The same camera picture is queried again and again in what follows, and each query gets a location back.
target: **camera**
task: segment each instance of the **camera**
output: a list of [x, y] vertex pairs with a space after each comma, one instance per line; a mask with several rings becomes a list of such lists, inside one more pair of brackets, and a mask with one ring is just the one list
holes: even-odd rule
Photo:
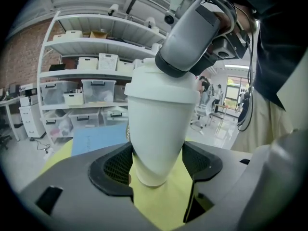
[[109, 8], [108, 15], [109, 16], [115, 15], [116, 12], [118, 12], [118, 10], [119, 10], [119, 5], [115, 3]]
[[152, 28], [155, 26], [155, 19], [153, 17], [148, 17], [145, 22], [144, 25], [148, 28]]

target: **beige pants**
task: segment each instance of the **beige pants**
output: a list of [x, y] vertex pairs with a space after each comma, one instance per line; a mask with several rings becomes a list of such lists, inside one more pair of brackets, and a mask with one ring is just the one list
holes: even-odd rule
[[[253, 153], [257, 147], [271, 144], [275, 139], [293, 129], [288, 114], [282, 108], [263, 98], [256, 90], [252, 95], [254, 108], [250, 125], [237, 135], [231, 148], [233, 151]], [[247, 127], [250, 114], [251, 105], [240, 130]]]

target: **window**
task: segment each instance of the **window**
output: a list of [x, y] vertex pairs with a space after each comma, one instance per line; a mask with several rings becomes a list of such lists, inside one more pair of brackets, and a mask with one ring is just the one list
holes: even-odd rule
[[228, 76], [225, 105], [236, 110], [241, 102], [241, 94], [248, 91], [249, 85], [246, 78]]

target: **white chair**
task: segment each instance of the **white chair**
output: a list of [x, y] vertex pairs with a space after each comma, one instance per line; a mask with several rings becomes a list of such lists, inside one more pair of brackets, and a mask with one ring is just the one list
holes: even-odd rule
[[201, 105], [196, 105], [194, 109], [194, 113], [197, 116], [196, 120], [191, 121], [192, 124], [198, 125], [201, 129], [203, 128], [203, 125], [201, 123], [201, 118], [204, 118], [208, 116], [212, 112], [212, 102], [215, 100], [214, 96], [210, 96], [208, 102], [206, 105], [201, 104]]

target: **computer monitor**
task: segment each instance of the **computer monitor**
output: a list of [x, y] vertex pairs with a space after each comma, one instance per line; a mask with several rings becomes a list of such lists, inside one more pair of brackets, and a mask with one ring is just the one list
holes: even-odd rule
[[18, 93], [19, 93], [19, 85], [17, 85], [16, 83], [10, 84], [9, 95], [11, 97], [17, 97]]

